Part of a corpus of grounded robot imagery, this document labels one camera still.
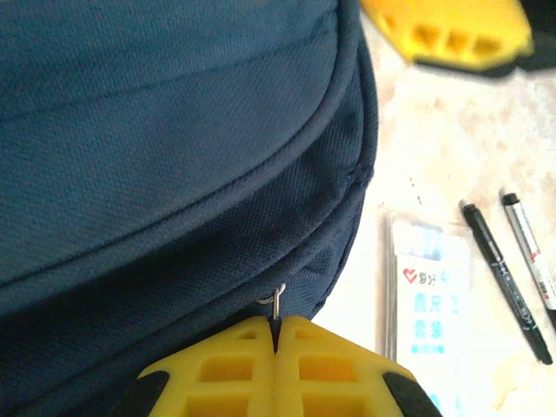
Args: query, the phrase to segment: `pen cap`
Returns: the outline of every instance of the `pen cap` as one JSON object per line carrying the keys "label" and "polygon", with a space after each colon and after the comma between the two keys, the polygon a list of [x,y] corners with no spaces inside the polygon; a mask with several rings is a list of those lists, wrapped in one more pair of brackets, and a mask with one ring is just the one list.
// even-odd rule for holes
{"label": "pen cap", "polygon": [[490,232],[483,214],[481,214],[477,206],[467,204],[463,207],[462,211],[467,224],[473,231],[480,252],[488,261],[502,261],[502,253],[494,241],[493,234]]}

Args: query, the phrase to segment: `backpack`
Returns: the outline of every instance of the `backpack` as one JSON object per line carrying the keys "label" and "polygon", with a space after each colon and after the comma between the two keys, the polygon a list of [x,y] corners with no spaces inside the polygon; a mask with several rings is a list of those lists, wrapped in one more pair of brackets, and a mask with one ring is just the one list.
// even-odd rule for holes
{"label": "backpack", "polygon": [[319,311],[377,144],[355,0],[4,0],[0,46],[0,415]]}

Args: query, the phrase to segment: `marble surface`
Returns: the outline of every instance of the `marble surface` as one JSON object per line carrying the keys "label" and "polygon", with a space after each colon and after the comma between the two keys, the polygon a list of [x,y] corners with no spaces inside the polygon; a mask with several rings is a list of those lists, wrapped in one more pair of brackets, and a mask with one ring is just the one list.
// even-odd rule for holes
{"label": "marble surface", "polygon": [[[384,228],[389,209],[464,223],[458,201],[483,212],[556,360],[556,332],[498,199],[519,193],[556,277],[556,71],[501,81],[407,65],[364,20],[379,97],[376,174],[360,232],[315,322],[384,352]],[[556,415],[556,364],[537,362],[475,252],[469,352],[476,415]]]}

